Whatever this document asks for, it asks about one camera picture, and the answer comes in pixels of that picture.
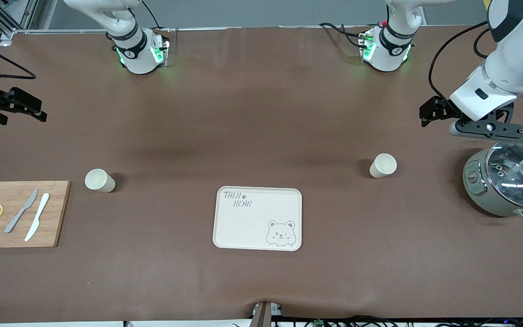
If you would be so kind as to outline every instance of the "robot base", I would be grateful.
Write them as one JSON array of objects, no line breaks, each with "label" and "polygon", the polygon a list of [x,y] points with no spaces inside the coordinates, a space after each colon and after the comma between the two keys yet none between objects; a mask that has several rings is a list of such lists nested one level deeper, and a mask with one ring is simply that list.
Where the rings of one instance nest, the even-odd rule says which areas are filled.
[{"label": "robot base", "polygon": [[359,44],[365,45],[367,48],[360,49],[360,57],[363,62],[369,63],[376,70],[392,72],[407,60],[411,45],[404,51],[405,54],[391,56],[388,50],[380,44],[380,30],[381,28],[377,26],[361,34]]},{"label": "robot base", "polygon": [[159,66],[166,67],[168,63],[168,40],[163,41],[163,36],[151,29],[142,30],[147,35],[147,45],[137,58],[127,58],[117,50],[121,64],[134,74],[148,74]]}]

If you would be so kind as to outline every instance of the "cooking pot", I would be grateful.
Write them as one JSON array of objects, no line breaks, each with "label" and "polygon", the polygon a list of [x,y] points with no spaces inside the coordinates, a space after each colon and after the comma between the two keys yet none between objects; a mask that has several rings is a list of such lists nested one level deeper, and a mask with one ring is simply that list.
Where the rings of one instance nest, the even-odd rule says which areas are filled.
[{"label": "cooking pot", "polygon": [[473,155],[463,169],[463,184],[488,213],[523,218],[523,139],[500,141]]}]

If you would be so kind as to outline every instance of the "wooden block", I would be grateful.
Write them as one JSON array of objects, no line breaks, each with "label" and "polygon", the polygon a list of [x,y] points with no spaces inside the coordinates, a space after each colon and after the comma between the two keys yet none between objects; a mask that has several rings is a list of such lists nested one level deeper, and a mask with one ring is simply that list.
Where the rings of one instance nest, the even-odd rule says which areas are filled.
[{"label": "wooden block", "polygon": [[[25,205],[36,188],[39,191],[35,202],[25,210],[13,231],[6,234],[5,227]],[[0,217],[0,247],[56,246],[69,191],[68,181],[0,182],[0,204],[4,207],[4,213]],[[25,236],[44,193],[49,193],[49,200],[39,218],[39,227],[32,238],[25,242]]]}]

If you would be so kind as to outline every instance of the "gray knife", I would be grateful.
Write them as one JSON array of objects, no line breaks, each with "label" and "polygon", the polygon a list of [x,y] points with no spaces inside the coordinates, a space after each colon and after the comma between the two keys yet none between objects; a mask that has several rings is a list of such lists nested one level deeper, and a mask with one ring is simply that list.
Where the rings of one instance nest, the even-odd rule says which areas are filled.
[{"label": "gray knife", "polygon": [[31,207],[31,205],[35,201],[35,197],[37,197],[37,196],[38,196],[38,189],[36,188],[34,190],[34,192],[31,193],[31,197],[29,199],[27,199],[27,202],[25,203],[25,205],[23,205],[23,208],[21,208],[19,213],[17,213],[17,215],[15,215],[15,218],[13,218],[13,220],[11,222],[9,222],[9,224],[6,226],[6,228],[4,229],[4,232],[10,233],[13,230],[13,228],[15,227],[15,224],[17,224],[17,221],[19,220],[19,218],[21,218],[21,215],[23,215],[23,212],[25,210],[27,210],[29,207]]}]

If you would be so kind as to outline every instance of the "white tray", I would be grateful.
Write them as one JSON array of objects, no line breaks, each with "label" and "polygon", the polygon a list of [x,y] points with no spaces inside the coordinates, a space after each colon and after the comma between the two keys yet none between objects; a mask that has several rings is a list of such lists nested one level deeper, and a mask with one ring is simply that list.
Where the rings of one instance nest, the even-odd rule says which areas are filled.
[{"label": "white tray", "polygon": [[220,248],[296,251],[301,246],[300,191],[295,188],[220,188],[213,243]]}]

